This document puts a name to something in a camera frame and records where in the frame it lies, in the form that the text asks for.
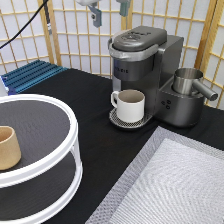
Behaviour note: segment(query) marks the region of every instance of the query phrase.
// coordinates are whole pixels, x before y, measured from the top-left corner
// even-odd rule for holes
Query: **gray mat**
[[[0,126],[15,129],[22,159],[13,168],[20,169],[44,158],[67,137],[70,121],[59,107],[45,102],[26,100],[0,104]]]
[[[165,139],[110,224],[223,223],[224,161]]]
[[[224,160],[224,153],[222,151],[158,127],[140,153],[128,166],[123,175],[86,222],[87,224],[109,223],[110,218],[165,138]]]

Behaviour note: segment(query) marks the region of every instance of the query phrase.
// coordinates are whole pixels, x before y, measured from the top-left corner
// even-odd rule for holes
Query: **blue dish rack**
[[[65,70],[67,70],[67,68],[36,60],[3,75],[2,78],[5,85],[9,87],[10,90],[14,90],[16,93],[21,93]]]

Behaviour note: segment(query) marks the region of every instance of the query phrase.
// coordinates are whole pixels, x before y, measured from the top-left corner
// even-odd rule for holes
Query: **white rim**
[[[26,218],[11,220],[11,221],[0,221],[2,224],[39,224],[42,223],[53,216],[55,216],[59,211],[61,211],[74,197],[82,179],[83,168],[82,164],[79,167],[76,166],[75,177],[68,188],[68,190],[51,206],[46,209],[38,212],[34,215],[31,215]]]
[[[49,170],[68,154],[78,136],[78,125],[76,117],[72,109],[62,101],[53,97],[34,94],[0,97],[0,103],[17,100],[36,100],[51,103],[60,107],[68,115],[70,120],[70,130],[61,145],[59,145],[52,153],[43,159],[21,169],[0,174],[0,188],[22,183]]]

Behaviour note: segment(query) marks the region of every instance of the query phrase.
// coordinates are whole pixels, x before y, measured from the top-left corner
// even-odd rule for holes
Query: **coffee maker drip tray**
[[[140,121],[137,121],[135,123],[127,123],[127,122],[124,122],[124,121],[120,120],[117,117],[116,111],[117,111],[117,109],[114,108],[110,112],[109,119],[110,119],[112,124],[114,124],[118,128],[124,129],[125,131],[132,131],[132,130],[134,131],[136,129],[142,128],[152,118],[152,115],[145,113],[144,117]]]

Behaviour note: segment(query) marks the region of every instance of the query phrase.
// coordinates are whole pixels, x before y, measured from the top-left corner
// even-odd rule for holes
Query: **white ceramic mug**
[[[145,96],[137,90],[114,91],[111,103],[117,108],[117,117],[127,123],[140,121],[144,117]]]

